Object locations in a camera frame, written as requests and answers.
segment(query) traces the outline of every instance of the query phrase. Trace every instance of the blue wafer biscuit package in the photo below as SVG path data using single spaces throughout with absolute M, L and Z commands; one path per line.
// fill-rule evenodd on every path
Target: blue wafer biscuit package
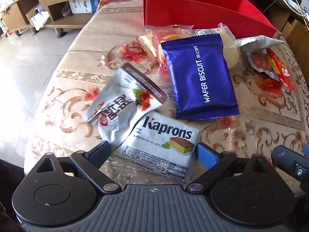
M 219 34 L 161 45 L 173 85 L 177 118 L 206 120 L 239 114 Z

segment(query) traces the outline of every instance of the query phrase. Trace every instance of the wafer picture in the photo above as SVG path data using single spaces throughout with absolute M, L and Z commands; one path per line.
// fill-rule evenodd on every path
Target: wafer picture
M 194 144 L 185 138 L 171 137 L 168 143 L 181 154 L 191 153 L 194 148 Z

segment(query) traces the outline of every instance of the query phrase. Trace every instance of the gray floor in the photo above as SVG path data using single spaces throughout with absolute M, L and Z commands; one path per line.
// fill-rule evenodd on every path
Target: gray floor
M 23 167 L 28 127 L 51 75 L 80 30 L 45 28 L 0 39 L 0 159 Z

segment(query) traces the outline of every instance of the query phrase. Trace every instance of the yellow cable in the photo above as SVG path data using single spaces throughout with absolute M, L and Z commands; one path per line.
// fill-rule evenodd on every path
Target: yellow cable
M 295 0 L 295 1 L 296 1 L 297 5 L 298 5 L 299 8 L 300 8 L 300 13 L 303 15 L 303 13 L 302 13 L 302 8 L 300 7 L 298 1 L 297 1 L 297 0 Z M 309 27 L 308 27 L 308 24 L 307 24 L 307 19 L 306 19 L 305 17 L 303 17 L 303 19 L 304 19 L 306 28 L 309 30 Z

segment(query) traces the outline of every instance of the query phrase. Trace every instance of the red box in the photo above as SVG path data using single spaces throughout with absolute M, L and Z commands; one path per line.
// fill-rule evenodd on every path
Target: red box
M 144 24 L 194 25 L 194 29 L 229 27 L 237 39 L 265 35 L 275 27 L 248 0 L 144 0 Z

